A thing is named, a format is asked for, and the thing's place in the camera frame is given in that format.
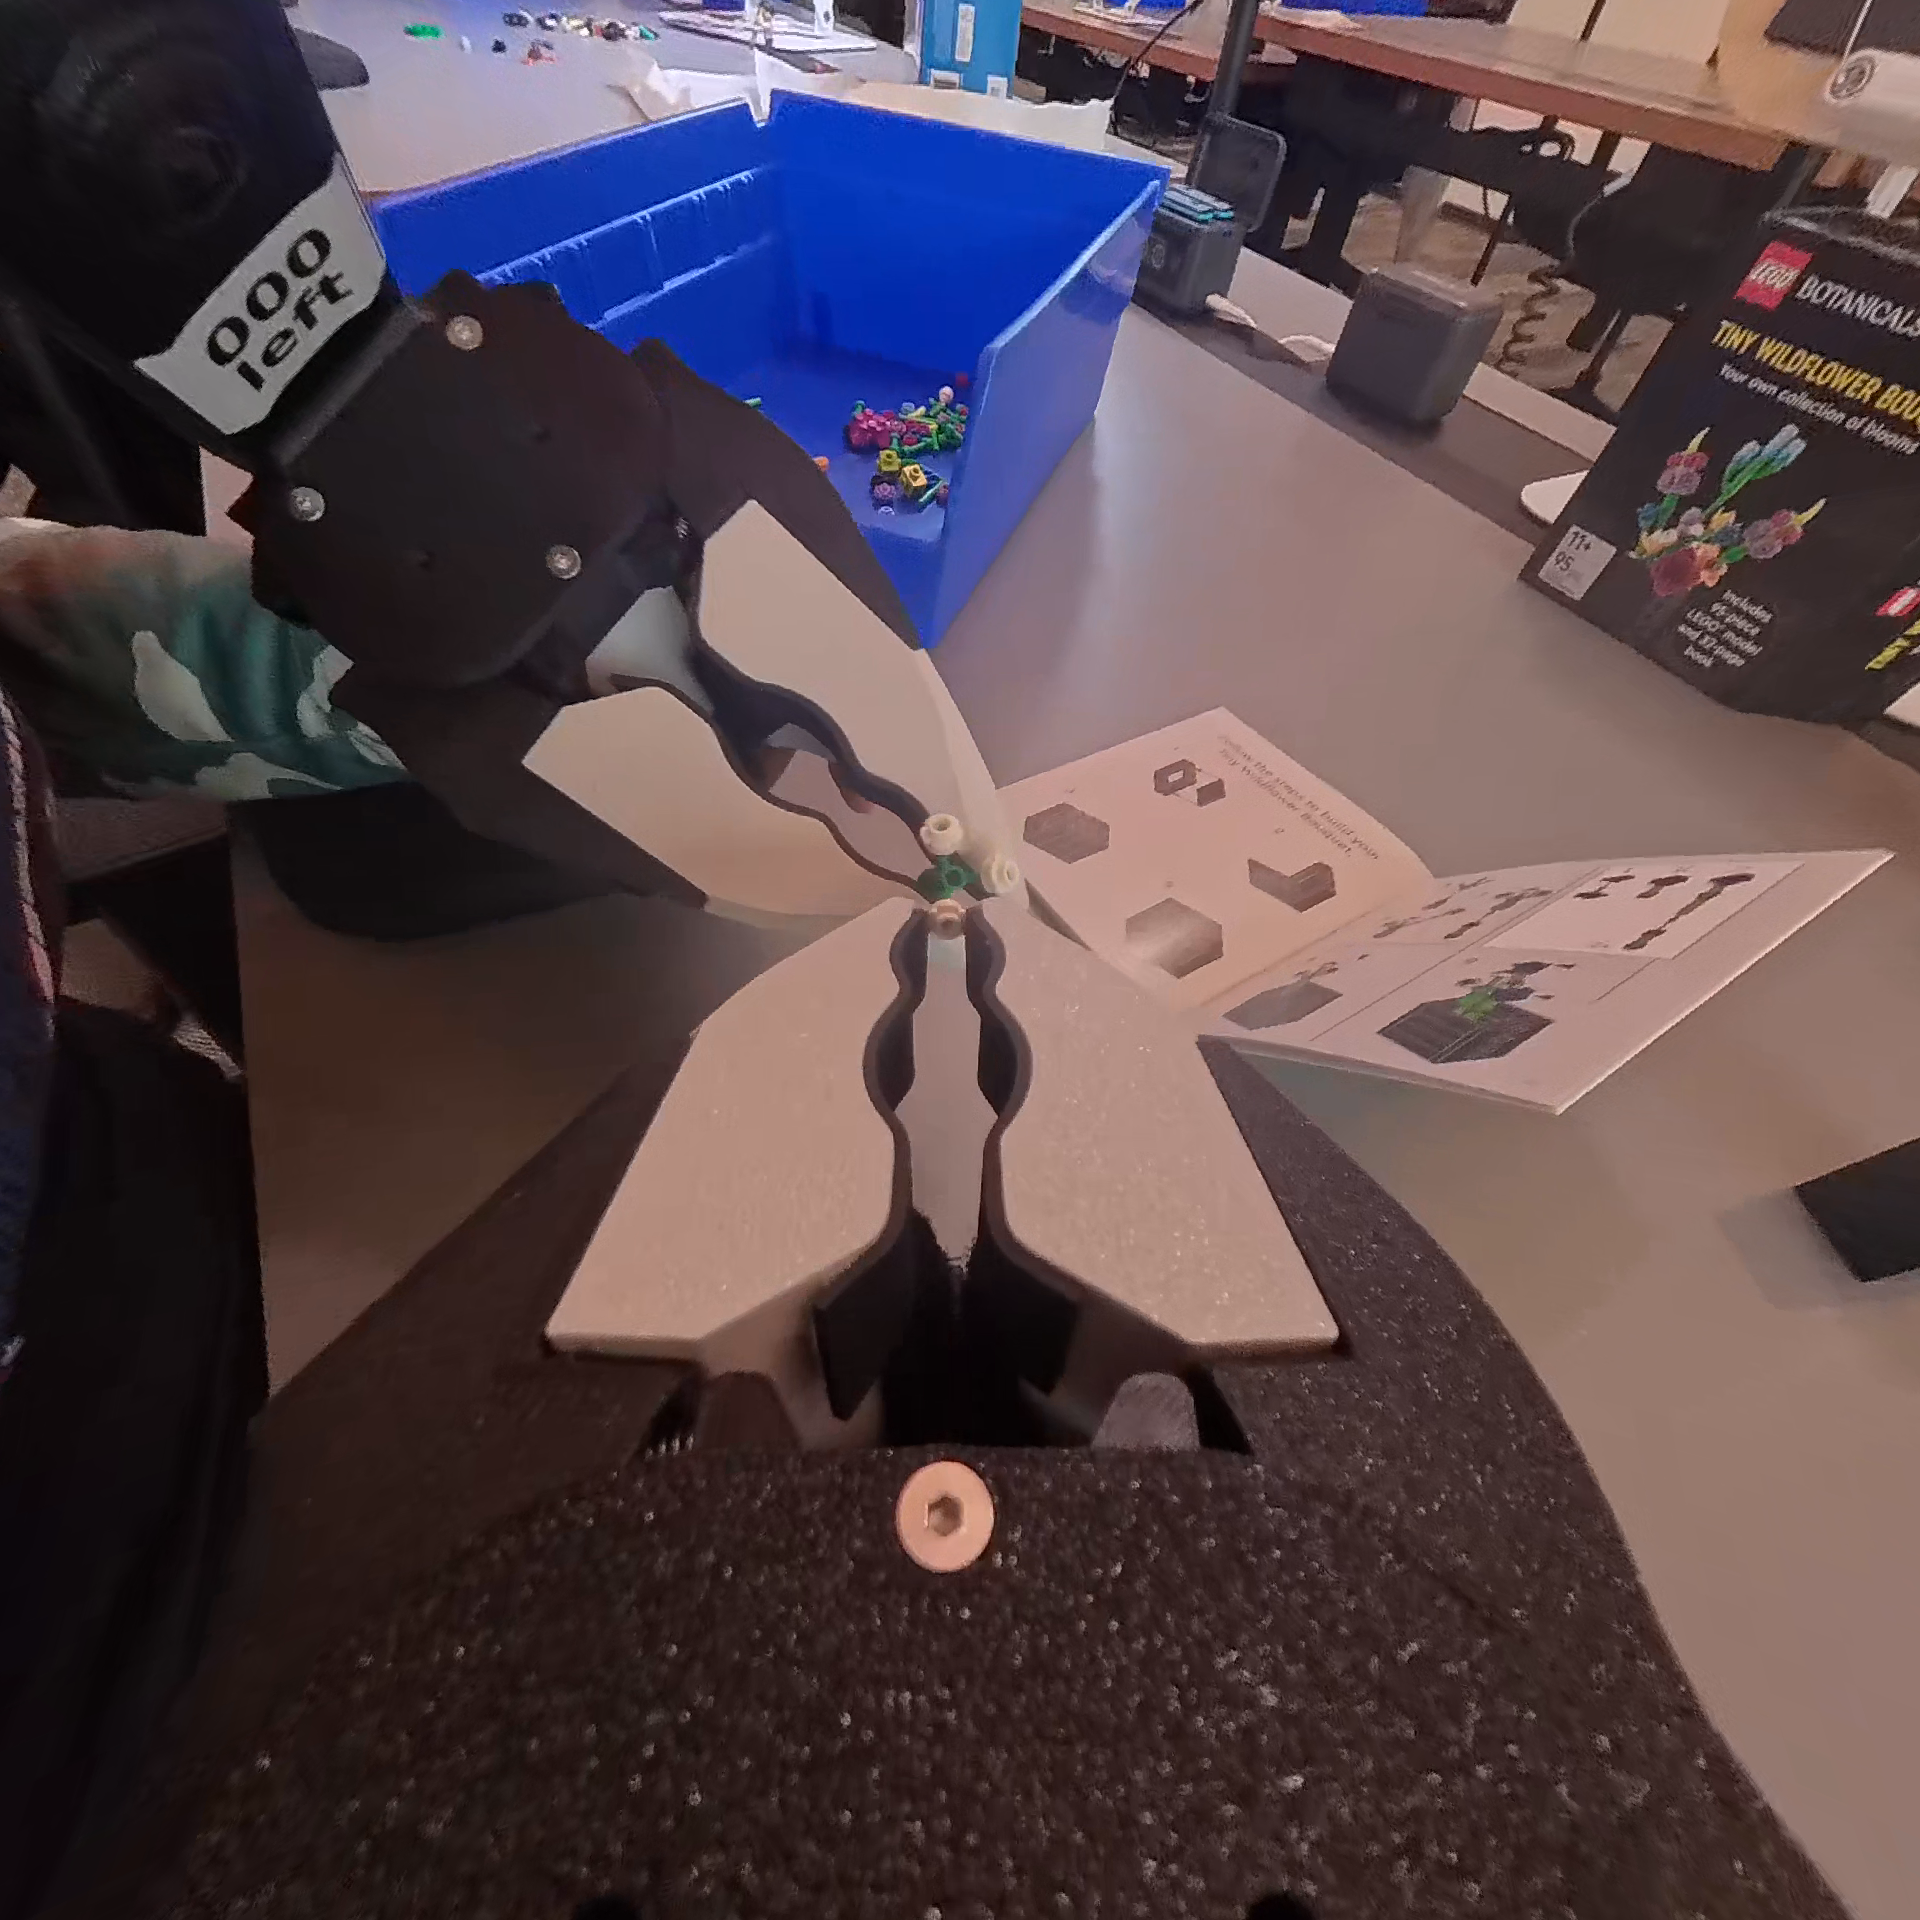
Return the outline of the blue printed carton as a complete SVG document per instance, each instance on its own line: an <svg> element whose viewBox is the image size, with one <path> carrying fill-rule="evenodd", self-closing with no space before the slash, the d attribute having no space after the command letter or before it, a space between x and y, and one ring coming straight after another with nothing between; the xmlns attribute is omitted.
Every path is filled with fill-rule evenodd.
<svg viewBox="0 0 1920 1920"><path fill-rule="evenodd" d="M1020 55L1020 0L907 0L917 81L1011 97Z"/></svg>

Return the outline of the black glossy cardboard box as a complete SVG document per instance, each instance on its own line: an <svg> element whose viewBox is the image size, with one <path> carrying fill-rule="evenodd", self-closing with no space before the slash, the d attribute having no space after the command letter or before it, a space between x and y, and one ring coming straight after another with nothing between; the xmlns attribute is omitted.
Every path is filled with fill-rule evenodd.
<svg viewBox="0 0 1920 1920"><path fill-rule="evenodd" d="M1762 217L1668 326L1519 586L1736 710L1867 727L1910 700L1911 217Z"/></svg>

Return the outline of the person's dark clothing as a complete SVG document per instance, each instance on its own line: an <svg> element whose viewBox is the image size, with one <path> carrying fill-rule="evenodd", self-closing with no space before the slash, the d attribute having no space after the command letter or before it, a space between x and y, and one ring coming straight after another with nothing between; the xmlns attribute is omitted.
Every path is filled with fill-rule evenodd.
<svg viewBox="0 0 1920 1920"><path fill-rule="evenodd" d="M0 710L0 1915L36 1915L201 1667L262 1293L239 1086L64 994L50 768Z"/></svg>

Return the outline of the black square frame brick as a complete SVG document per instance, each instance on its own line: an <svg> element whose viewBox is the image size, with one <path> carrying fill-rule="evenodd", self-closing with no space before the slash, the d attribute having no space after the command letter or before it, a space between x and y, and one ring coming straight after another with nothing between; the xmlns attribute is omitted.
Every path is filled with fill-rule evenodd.
<svg viewBox="0 0 1920 1920"><path fill-rule="evenodd" d="M1854 1285L1920 1270L1920 1145L1893 1145L1794 1187Z"/></svg>

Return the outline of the grey desk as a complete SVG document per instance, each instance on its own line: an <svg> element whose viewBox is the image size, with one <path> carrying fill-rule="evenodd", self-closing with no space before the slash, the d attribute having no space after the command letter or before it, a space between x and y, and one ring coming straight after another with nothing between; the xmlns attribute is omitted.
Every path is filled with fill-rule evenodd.
<svg viewBox="0 0 1920 1920"><path fill-rule="evenodd" d="M1002 785L1234 709L1433 875L1893 848L1564 1116L1283 1068L1559 1398L1717 1724L1911 1915L1911 1285L1794 1187L1911 1134L1911 768L1720 710L1519 589L1527 542L1124 317L1093 438L938 668ZM270 1383L791 939L659 899L354 943L233 863Z"/></svg>

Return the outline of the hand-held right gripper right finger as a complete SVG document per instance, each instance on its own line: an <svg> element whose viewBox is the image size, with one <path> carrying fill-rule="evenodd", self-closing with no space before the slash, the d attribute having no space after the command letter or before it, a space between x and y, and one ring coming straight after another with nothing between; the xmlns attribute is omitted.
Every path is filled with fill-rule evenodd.
<svg viewBox="0 0 1920 1920"><path fill-rule="evenodd" d="M1184 1017L1011 899L971 912L971 1329L1034 1410L1137 1372L1333 1354L1341 1329Z"/></svg>

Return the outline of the person's left forearm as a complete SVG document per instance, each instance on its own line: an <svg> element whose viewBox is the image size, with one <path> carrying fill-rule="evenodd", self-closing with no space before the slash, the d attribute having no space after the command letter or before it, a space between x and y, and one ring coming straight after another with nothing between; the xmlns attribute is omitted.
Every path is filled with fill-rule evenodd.
<svg viewBox="0 0 1920 1920"><path fill-rule="evenodd" d="M333 709L349 654L253 595L253 561L190 530L8 520L8 727L64 799L294 803L406 785Z"/></svg>

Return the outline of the pile of small toy bricks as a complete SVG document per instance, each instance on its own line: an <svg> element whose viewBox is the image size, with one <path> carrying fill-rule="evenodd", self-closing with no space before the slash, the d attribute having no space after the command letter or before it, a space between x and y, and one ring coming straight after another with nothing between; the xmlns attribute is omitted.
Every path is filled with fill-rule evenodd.
<svg viewBox="0 0 1920 1920"><path fill-rule="evenodd" d="M971 446L971 394L938 385L912 404L851 404L851 457L865 459L865 508L885 514L941 514L959 457Z"/></svg>

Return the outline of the black office chair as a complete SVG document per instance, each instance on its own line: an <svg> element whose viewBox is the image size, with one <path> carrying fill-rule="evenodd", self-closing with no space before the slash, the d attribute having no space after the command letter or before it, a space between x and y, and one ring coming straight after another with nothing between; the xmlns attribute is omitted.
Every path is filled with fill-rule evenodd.
<svg viewBox="0 0 1920 1920"><path fill-rule="evenodd" d="M1577 280L1595 317L1564 336L1589 369L1554 401L1609 420L1598 370L1637 317L1680 318L1720 275L1720 263L1779 213L1813 175L1819 146L1794 143L1770 169L1742 169L1680 146L1645 146L1631 175L1572 158L1564 126L1472 136L1498 154L1498 195L1527 253L1538 297L1545 280Z"/></svg>

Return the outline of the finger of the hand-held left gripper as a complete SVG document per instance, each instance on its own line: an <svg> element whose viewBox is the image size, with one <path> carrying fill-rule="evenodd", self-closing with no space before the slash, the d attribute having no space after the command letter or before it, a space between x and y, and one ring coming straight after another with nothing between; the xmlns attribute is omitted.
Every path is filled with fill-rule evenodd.
<svg viewBox="0 0 1920 1920"><path fill-rule="evenodd" d="M716 915L861 915L912 899L821 814L772 803L684 696L559 709L532 736L532 778L653 852Z"/></svg>
<svg viewBox="0 0 1920 1920"><path fill-rule="evenodd" d="M801 729L899 827L948 806L961 863L1014 852L997 778L922 649L899 645L763 501L697 553L696 675L731 742Z"/></svg>

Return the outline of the dark charger block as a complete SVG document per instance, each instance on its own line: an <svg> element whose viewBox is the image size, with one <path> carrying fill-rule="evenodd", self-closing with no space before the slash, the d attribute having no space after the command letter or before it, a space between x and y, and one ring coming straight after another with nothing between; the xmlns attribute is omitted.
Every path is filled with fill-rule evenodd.
<svg viewBox="0 0 1920 1920"><path fill-rule="evenodd" d="M1229 205L1190 177L1167 177L1156 222L1142 237L1131 299L1142 299L1163 318L1208 317L1208 299L1234 286L1239 243L1243 243L1239 205Z"/></svg>

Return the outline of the blue plastic bin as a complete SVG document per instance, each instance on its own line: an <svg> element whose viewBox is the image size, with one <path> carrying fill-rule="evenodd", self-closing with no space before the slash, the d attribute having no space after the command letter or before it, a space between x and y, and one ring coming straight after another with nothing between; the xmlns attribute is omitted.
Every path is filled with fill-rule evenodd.
<svg viewBox="0 0 1920 1920"><path fill-rule="evenodd" d="M922 649L1093 427L1163 169L785 92L389 195L406 297L552 280L830 457ZM872 514L851 404L971 394L941 514Z"/></svg>

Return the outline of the black mesh cushion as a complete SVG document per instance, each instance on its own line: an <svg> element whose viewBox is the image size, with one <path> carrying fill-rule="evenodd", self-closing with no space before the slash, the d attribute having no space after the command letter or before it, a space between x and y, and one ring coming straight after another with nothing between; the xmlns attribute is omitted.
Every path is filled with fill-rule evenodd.
<svg viewBox="0 0 1920 1920"><path fill-rule="evenodd" d="M451 806L433 785L239 803L284 899L341 939L427 943L539 915L579 899L705 912L653 852L543 789L502 778Z"/></svg>

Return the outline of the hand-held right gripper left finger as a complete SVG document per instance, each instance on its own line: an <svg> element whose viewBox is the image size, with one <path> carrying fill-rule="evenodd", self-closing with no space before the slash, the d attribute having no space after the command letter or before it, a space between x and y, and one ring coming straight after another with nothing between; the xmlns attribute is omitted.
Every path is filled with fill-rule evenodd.
<svg viewBox="0 0 1920 1920"><path fill-rule="evenodd" d="M929 905L885 899L728 994L690 1043L543 1347L760 1372L872 1410L917 1296L912 1017Z"/></svg>

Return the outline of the white instruction booklet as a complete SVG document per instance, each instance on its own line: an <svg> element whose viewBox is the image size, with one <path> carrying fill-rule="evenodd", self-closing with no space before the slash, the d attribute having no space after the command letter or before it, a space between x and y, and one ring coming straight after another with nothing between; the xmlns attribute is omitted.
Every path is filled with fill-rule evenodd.
<svg viewBox="0 0 1920 1920"><path fill-rule="evenodd" d="M1002 789L1040 915L1243 1057L1572 1109L1867 852L1426 863L1229 709Z"/></svg>

